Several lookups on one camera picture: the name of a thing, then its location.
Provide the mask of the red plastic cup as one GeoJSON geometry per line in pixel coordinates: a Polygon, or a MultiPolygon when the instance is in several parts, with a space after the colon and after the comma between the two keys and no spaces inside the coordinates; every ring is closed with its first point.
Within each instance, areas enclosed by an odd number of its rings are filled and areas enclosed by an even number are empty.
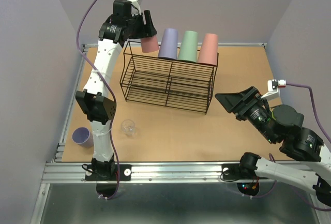
{"type": "Polygon", "coordinates": [[[143,53],[151,53],[159,50],[157,36],[141,39],[141,49],[143,53]]]}

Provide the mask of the purple plastic cup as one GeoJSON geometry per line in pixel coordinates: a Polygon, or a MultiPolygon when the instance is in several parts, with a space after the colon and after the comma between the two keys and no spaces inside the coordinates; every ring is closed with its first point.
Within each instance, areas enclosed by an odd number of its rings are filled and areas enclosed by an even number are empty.
{"type": "Polygon", "coordinates": [[[178,44],[178,30],[173,28],[166,28],[163,33],[158,57],[176,60],[177,44],[178,44]]]}
{"type": "Polygon", "coordinates": [[[84,147],[93,147],[93,136],[86,127],[77,128],[72,134],[72,140],[75,144],[84,147]]]}

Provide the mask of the green plastic cup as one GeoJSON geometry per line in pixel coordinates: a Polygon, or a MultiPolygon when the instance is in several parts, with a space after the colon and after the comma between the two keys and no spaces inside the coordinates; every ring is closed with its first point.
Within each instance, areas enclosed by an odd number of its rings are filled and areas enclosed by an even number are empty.
{"type": "Polygon", "coordinates": [[[198,33],[185,31],[177,59],[196,63],[198,51],[198,33]]]}

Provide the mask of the black wire dish rack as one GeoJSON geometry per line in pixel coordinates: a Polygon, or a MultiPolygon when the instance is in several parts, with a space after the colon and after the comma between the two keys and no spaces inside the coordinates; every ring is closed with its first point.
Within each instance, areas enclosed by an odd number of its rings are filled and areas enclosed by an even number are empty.
{"type": "Polygon", "coordinates": [[[126,101],[207,113],[217,65],[158,58],[129,41],[119,84],[126,101]]]}

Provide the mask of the pink plastic cup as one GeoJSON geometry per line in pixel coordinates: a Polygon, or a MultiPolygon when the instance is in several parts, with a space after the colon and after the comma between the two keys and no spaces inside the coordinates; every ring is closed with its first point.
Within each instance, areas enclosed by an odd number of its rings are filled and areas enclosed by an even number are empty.
{"type": "Polygon", "coordinates": [[[216,66],[218,57],[218,35],[205,34],[197,62],[216,66]]]}

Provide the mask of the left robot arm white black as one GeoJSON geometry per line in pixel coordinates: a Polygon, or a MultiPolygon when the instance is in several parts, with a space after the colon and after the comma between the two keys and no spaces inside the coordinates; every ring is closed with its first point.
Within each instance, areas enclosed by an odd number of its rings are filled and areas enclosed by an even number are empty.
{"type": "Polygon", "coordinates": [[[111,141],[111,125],[116,112],[116,100],[108,82],[125,42],[139,39],[142,52],[159,49],[157,31],[149,10],[141,10],[141,0],[115,0],[113,13],[99,30],[98,50],[92,70],[76,101],[92,128],[94,153],[90,165],[84,166],[86,177],[110,180],[118,175],[116,153],[111,141]]]}

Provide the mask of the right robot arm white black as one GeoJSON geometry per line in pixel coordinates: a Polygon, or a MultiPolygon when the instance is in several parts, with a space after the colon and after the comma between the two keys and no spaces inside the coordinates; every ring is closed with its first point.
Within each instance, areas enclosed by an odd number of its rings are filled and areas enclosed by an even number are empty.
{"type": "Polygon", "coordinates": [[[302,114],[285,104],[270,109],[267,97],[254,86],[238,93],[217,93],[215,98],[238,121],[249,121],[270,144],[279,143],[281,153],[310,169],[294,169],[245,152],[238,164],[222,172],[222,180],[268,178],[304,190],[330,206],[330,151],[322,138],[303,127],[302,114]]]}

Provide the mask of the clear glass cup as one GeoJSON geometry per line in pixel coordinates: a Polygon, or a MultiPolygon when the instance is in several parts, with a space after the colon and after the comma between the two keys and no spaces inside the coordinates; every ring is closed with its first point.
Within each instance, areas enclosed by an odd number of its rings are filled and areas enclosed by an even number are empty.
{"type": "Polygon", "coordinates": [[[124,120],[121,123],[121,130],[126,136],[134,137],[136,134],[136,125],[133,120],[124,120]]]}

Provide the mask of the aluminium back rail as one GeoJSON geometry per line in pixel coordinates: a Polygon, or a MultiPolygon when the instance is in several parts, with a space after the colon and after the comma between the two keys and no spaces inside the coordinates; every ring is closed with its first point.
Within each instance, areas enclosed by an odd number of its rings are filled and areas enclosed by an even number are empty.
{"type": "MultiPolygon", "coordinates": [[[[130,41],[130,45],[131,47],[140,47],[141,43],[138,41],[130,41]]],[[[92,43],[92,44],[84,44],[83,47],[84,48],[94,48],[97,47],[98,44],[97,43],[92,43]]],[[[228,43],[228,42],[219,42],[218,43],[219,47],[263,47],[264,49],[267,46],[267,43],[263,43],[263,42],[257,42],[257,43],[228,43]]]]}

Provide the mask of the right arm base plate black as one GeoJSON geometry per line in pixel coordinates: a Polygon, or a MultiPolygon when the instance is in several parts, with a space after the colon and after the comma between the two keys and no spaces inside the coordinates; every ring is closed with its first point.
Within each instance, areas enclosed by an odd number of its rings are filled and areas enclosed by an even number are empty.
{"type": "Polygon", "coordinates": [[[256,166],[242,165],[239,162],[224,163],[222,165],[222,178],[229,181],[253,181],[258,178],[255,173],[256,166]]]}

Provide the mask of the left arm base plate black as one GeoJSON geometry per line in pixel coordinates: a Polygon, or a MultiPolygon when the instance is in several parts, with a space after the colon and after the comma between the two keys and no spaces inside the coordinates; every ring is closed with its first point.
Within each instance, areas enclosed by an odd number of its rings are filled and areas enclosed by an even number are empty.
{"type": "Polygon", "coordinates": [[[132,173],[132,165],[129,164],[120,164],[120,174],[117,172],[117,166],[115,166],[114,173],[110,175],[110,173],[106,172],[105,174],[101,174],[98,172],[92,171],[91,164],[83,164],[83,170],[85,171],[85,181],[92,182],[92,181],[116,181],[117,176],[119,176],[120,181],[130,181],[131,180],[131,173],[132,173]]]}

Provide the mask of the aluminium front rail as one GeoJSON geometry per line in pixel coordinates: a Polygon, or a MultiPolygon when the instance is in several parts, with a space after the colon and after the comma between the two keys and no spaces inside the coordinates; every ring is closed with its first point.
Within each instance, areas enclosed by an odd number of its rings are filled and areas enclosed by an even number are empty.
{"type": "MultiPolygon", "coordinates": [[[[221,183],[221,172],[226,163],[214,162],[131,162],[130,180],[128,183],[221,183]]],[[[282,183],[316,183],[318,176],[307,165],[296,161],[271,162],[262,158],[257,163],[256,174],[267,181],[279,180],[282,183]]],[[[70,183],[110,183],[116,181],[85,179],[85,171],[80,163],[47,163],[42,180],[49,184],[70,183]]]]}

